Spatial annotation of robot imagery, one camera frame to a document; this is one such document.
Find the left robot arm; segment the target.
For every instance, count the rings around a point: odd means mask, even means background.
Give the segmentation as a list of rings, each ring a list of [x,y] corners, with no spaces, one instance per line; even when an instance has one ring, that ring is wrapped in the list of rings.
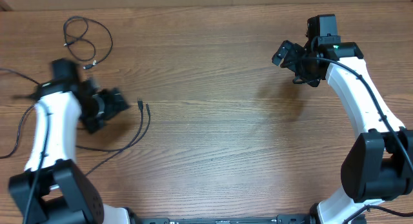
[[[32,94],[37,112],[32,153],[25,171],[8,184],[24,223],[138,223],[128,208],[104,204],[76,165],[78,123],[93,134],[128,109],[127,102],[117,88],[98,90],[93,79],[80,80],[71,60],[51,66],[52,80]]]

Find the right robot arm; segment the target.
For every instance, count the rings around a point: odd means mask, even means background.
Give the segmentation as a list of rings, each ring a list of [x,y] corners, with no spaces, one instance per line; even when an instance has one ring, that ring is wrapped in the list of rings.
[[[356,137],[341,166],[341,186],[308,214],[280,214],[277,223],[364,223],[365,212],[412,192],[412,131],[390,111],[371,80],[364,55],[342,42],[333,14],[307,21],[307,43],[282,42],[273,64],[294,83],[333,88]]]

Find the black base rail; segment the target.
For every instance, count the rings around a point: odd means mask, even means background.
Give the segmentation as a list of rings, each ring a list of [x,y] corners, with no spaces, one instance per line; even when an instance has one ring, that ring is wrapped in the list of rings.
[[[279,214],[269,218],[131,218],[131,224],[316,224],[315,216],[310,214]]]

